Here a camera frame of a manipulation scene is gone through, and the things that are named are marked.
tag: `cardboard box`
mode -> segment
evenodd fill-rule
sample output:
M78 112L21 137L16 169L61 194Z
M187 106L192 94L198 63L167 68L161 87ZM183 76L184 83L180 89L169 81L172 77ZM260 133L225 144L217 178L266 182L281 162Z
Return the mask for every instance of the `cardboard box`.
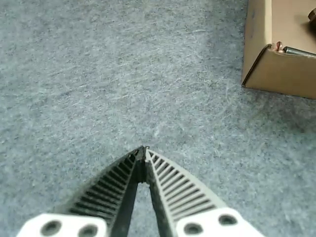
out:
M315 0L249 0L242 85L316 99L316 57L276 51L274 45L316 53L308 14Z

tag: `screw hole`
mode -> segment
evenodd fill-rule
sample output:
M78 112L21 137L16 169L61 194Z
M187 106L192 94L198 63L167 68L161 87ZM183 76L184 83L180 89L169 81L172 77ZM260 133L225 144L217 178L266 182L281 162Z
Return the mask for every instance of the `screw hole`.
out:
M202 226L196 223L188 223L184 227L184 233L186 233L187 235L197 235L202 232Z
M50 221L42 227L40 232L43 236L53 236L54 234L59 232L60 228L60 221Z
M222 226L231 226L237 223L237 220L234 216L230 216L230 215L222 215L219 218L219 223Z
M79 237L94 237L98 232L98 227L95 225L87 225L79 231Z

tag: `carpet floor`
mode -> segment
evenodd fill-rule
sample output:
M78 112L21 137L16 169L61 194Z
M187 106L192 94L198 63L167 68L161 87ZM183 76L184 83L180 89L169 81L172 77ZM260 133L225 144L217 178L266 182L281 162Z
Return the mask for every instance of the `carpet floor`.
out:
M316 101L240 86L246 7L2 0L0 236L142 144L264 235L316 236ZM129 235L158 236L146 185Z

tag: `ribbed texture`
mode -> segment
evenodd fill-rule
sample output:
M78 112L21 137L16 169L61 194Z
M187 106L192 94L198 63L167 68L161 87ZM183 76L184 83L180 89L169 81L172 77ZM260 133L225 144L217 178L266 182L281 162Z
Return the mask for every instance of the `ribbed texture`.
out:
M173 221L176 222L183 217L216 207L192 181L176 168L156 154L150 152L150 155Z
M70 212L103 218L110 226L120 207L134 164L135 156L131 155L112 167L75 202Z

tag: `gripper jaw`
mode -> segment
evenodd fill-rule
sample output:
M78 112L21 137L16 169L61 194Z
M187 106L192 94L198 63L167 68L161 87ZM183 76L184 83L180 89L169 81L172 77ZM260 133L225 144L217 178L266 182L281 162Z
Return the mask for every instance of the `gripper jaw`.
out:
M145 164L160 236L177 236L176 224L182 218L227 207L200 180L162 155L146 150Z
M137 186L145 181L145 150L139 147L107 166L54 212L102 218L109 236L127 236Z
M143 146L106 167L65 205L27 221L17 237L126 237L143 182L161 237L263 237L195 176Z

